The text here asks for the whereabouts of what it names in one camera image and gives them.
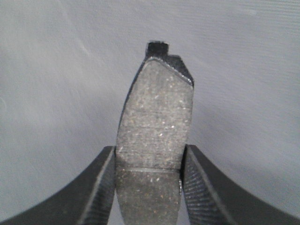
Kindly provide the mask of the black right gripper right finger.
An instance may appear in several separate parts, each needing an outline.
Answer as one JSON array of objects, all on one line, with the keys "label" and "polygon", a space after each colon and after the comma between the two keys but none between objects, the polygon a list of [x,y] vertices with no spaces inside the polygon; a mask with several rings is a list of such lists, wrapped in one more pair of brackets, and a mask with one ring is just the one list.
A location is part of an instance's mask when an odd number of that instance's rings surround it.
[{"label": "black right gripper right finger", "polygon": [[181,177],[192,225],[298,225],[221,172],[195,145],[186,145]]}]

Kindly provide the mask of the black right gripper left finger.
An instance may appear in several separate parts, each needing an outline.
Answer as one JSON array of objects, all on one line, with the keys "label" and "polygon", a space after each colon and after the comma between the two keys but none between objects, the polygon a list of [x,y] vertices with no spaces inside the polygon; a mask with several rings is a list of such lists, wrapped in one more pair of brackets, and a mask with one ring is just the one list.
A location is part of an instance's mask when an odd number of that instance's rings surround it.
[{"label": "black right gripper left finger", "polygon": [[115,147],[104,147],[73,181],[4,225],[106,225],[115,189]]}]

